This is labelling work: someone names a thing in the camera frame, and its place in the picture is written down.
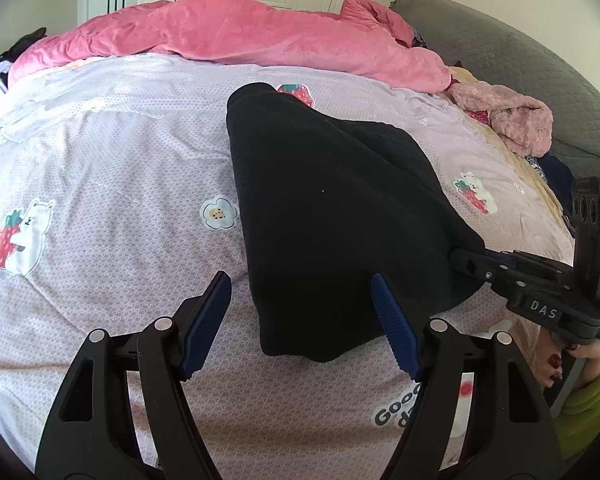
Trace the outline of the black long-sleeve sweatshirt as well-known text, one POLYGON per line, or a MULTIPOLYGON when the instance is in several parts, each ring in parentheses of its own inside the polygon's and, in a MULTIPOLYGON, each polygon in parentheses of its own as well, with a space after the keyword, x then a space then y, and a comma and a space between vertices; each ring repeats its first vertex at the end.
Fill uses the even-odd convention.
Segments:
POLYGON ((268 356, 328 362, 378 338, 377 273, 428 314, 480 289, 451 255, 483 239, 405 131, 324 115, 263 82, 230 96, 226 126, 268 356))

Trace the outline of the dark clothes pile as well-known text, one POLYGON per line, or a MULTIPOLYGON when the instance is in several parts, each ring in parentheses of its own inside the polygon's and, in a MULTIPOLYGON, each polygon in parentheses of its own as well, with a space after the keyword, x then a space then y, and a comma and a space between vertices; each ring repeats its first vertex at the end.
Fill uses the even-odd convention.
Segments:
POLYGON ((6 79, 12 64, 14 64, 17 61, 17 58, 19 58, 25 50, 29 49, 32 44, 35 44, 45 36, 46 28, 40 27, 35 29, 34 32, 22 36, 8 50, 0 54, 0 79, 5 88, 8 87, 6 79))

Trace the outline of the green sleeve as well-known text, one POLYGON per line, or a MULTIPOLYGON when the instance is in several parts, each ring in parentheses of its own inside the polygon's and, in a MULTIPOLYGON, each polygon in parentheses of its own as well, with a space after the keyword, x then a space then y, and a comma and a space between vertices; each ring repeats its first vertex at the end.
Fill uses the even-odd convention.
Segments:
POLYGON ((579 457, 600 433, 600 376, 570 393, 554 424, 562 458, 579 457))

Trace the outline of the pink fluffy garment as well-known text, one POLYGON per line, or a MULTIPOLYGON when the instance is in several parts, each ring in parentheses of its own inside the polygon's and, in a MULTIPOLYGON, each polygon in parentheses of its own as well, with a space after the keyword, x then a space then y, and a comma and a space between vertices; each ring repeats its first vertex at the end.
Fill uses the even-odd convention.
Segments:
POLYGON ((485 81, 454 81, 446 94, 468 115, 486 118, 514 154, 542 157, 550 150, 554 117, 544 102, 485 81))

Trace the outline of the lilac strawberry print bedsheet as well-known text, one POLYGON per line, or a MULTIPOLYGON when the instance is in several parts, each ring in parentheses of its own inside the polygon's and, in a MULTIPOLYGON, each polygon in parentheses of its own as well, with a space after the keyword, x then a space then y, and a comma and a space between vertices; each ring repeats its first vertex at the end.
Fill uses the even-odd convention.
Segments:
POLYGON ((141 330, 224 271, 232 303, 184 386, 222 476, 376 479, 385 469, 416 393, 385 338, 326 364, 261 351, 225 127, 228 98, 250 82, 300 84, 319 112, 408 132, 488 247, 571 261, 538 174, 438 96, 161 54, 44 70, 0 102, 0 433, 23 463, 34 463, 91 330, 141 330))

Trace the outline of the grey quilted headboard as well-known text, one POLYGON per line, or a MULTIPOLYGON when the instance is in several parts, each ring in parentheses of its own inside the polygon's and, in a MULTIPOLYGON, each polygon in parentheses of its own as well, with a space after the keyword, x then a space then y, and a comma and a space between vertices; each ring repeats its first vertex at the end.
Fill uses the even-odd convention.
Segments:
POLYGON ((600 92, 547 47, 452 0, 393 0, 445 64, 543 101, 554 115, 550 154, 578 178, 600 178, 600 92))

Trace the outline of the pink duvet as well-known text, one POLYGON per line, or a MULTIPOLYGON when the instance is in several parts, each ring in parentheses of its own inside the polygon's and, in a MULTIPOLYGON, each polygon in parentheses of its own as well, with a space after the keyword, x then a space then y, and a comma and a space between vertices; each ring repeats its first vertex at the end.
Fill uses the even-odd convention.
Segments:
POLYGON ((343 0, 339 13, 278 10, 257 0, 160 0, 99 15, 25 50, 8 81, 87 58, 144 52, 226 65, 300 66, 438 93, 451 74, 414 29, 372 0, 343 0))

